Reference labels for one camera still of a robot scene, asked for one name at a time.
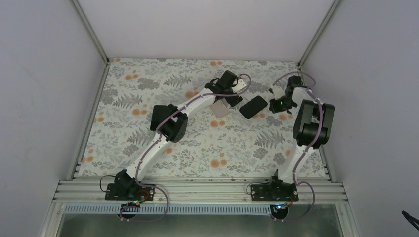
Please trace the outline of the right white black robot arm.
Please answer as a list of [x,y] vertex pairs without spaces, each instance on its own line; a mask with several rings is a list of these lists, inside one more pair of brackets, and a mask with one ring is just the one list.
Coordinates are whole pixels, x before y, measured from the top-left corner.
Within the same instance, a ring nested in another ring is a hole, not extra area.
[[314,95],[311,87],[303,85],[302,77],[297,75],[287,79],[285,89],[273,84],[269,91],[274,95],[269,105],[272,113],[290,114],[290,109],[297,109],[290,157],[269,180],[268,196],[274,201],[280,201],[286,196],[287,190],[297,184],[297,175],[309,156],[328,142],[335,107],[322,102]]

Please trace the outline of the beige phone case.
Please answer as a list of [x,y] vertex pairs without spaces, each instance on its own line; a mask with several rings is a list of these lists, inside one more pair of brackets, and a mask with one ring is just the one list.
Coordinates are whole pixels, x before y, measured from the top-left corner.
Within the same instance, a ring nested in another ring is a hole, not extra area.
[[221,100],[218,100],[214,104],[209,105],[209,108],[217,119],[221,119],[230,114],[229,109]]

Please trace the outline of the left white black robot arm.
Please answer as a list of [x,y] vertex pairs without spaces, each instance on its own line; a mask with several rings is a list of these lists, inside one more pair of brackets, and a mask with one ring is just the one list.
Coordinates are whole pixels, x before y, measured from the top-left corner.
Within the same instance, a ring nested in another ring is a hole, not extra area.
[[145,174],[163,150],[184,137],[189,118],[222,99],[231,106],[241,102],[241,94],[246,92],[252,83],[249,80],[244,88],[234,91],[233,88],[238,86],[238,81],[242,77],[243,74],[236,75],[227,70],[220,78],[206,83],[200,92],[182,104],[154,106],[150,129],[155,131],[156,135],[139,158],[114,176],[114,182],[106,192],[118,190],[118,194],[124,199],[133,199],[137,195],[138,187],[143,186],[142,180]]

